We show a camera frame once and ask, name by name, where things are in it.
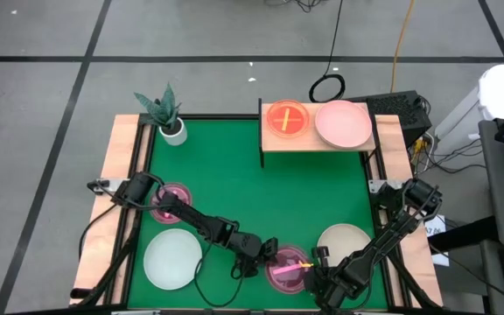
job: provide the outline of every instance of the potted plant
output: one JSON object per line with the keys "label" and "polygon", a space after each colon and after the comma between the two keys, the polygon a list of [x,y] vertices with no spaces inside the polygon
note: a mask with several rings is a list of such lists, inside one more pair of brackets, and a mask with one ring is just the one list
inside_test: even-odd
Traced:
{"label": "potted plant", "polygon": [[158,125],[158,130],[164,140],[170,145],[181,145],[188,138],[186,126],[179,117],[181,103],[175,105],[174,93],[170,84],[166,85],[163,99],[151,101],[143,94],[134,93],[137,100],[150,114],[151,119],[147,123]]}

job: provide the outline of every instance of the pink petri dish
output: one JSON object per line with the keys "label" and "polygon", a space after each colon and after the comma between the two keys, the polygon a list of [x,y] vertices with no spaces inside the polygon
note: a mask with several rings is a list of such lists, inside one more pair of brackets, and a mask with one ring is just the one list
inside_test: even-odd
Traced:
{"label": "pink petri dish", "polygon": [[297,294],[305,289],[305,273],[307,268],[299,268],[283,273],[277,273],[281,268],[296,265],[298,263],[309,263],[305,252],[294,246],[284,246],[277,251],[277,262],[266,263],[266,277],[269,283],[276,290],[285,294]]}
{"label": "pink petri dish", "polygon": [[[176,194],[180,200],[185,202],[187,205],[192,205],[192,195],[188,188],[180,183],[166,183],[161,189],[158,190],[158,197],[162,198],[165,194],[165,189],[171,193]],[[150,203],[154,206],[158,205],[157,194],[153,193],[153,196],[150,198]],[[163,224],[174,224],[180,222],[180,219],[172,214],[166,213],[164,211],[160,211],[155,209],[150,212],[150,215],[159,223]]]}
{"label": "pink petri dish", "polygon": [[373,133],[368,112],[350,101],[329,101],[320,106],[314,125],[324,141],[342,149],[364,144]]}

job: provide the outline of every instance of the white chair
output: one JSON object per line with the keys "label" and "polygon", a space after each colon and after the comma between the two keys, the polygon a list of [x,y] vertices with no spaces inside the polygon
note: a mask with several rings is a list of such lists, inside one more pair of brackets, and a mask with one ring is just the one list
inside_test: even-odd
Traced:
{"label": "white chair", "polygon": [[[479,84],[435,128],[439,139],[435,154],[450,154],[480,137],[478,123],[482,120],[504,119],[504,65],[485,71]],[[454,158],[444,163],[447,167],[459,167],[464,161]]]}

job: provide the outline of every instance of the gray concrete floor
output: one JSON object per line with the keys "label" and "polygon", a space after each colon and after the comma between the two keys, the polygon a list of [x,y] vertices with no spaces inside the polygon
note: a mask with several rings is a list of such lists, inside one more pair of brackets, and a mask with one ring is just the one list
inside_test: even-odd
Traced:
{"label": "gray concrete floor", "polygon": [[[504,38],[504,0],[486,3]],[[408,4],[344,0],[335,55],[359,57],[332,64],[346,79],[345,97],[388,92],[390,58],[371,57],[394,54]],[[103,5],[103,27],[91,48]],[[338,5],[329,0],[305,14],[294,3],[273,8],[262,0],[0,1],[0,290],[11,260],[19,262],[0,311],[67,306],[77,241],[94,199],[85,184],[100,174],[114,115],[143,111],[132,92],[159,95],[170,82],[186,113],[254,113],[258,97],[306,102],[326,63],[300,56],[329,53]],[[400,63],[396,90],[425,96],[434,124],[485,70],[504,62],[479,0],[417,0],[401,55],[429,57]],[[112,59],[97,62],[102,56]],[[195,58],[126,63],[115,56]],[[201,62],[201,56],[226,58]],[[317,95],[329,97],[335,88],[328,82]],[[424,178],[442,186],[449,219],[491,213],[483,170],[429,171]],[[35,223],[31,239],[16,251],[26,221]],[[467,298],[453,293],[450,277],[439,273],[445,302],[464,309]]]}

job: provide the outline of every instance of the wooden table frame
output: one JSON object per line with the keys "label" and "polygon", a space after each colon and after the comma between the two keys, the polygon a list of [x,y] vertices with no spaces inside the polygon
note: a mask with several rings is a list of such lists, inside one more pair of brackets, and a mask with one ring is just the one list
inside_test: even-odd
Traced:
{"label": "wooden table frame", "polygon": [[[257,120],[258,115],[186,115],[182,118]],[[115,117],[102,167],[102,178],[127,178],[132,172],[148,168],[149,156],[152,153],[152,146],[149,145],[153,143],[154,132],[151,132],[151,126],[149,125],[138,127],[138,121],[139,115],[117,115]],[[408,160],[398,117],[395,115],[381,116],[376,124],[376,130],[378,131],[375,133],[377,148],[375,154],[370,155],[369,167],[367,168],[368,178],[410,179],[412,177],[410,161]],[[369,157],[367,153],[360,154],[360,156],[363,155],[365,158]],[[110,205],[109,196],[95,197],[91,220]],[[379,213],[379,215],[381,216],[381,223],[385,223],[385,214]],[[74,282],[75,288],[93,288],[98,283],[102,274],[110,265],[113,253],[117,252],[122,245],[121,242],[116,240],[119,239],[117,236],[120,235],[125,242],[128,233],[123,231],[131,229],[133,220],[137,219],[136,216],[137,214],[132,209],[113,211],[94,224],[88,231]],[[404,265],[411,275],[428,296],[435,303],[441,305],[442,298],[423,225],[416,232],[405,237],[400,248]],[[113,293],[105,295],[101,299],[101,303],[119,304],[127,301],[128,291],[124,290],[124,285],[130,282],[131,274],[126,273],[126,270],[131,269],[127,269],[126,265],[133,263],[132,256],[126,259],[116,273]],[[410,306],[409,303],[412,303],[413,306],[417,307],[415,299],[403,295],[405,290],[403,290],[392,264],[388,262],[383,265],[388,265],[383,267],[388,272],[388,277],[384,274],[383,277],[388,278],[388,286],[391,289],[391,294],[387,299],[390,299],[394,306]],[[72,304],[78,301],[78,299],[71,299]]]}

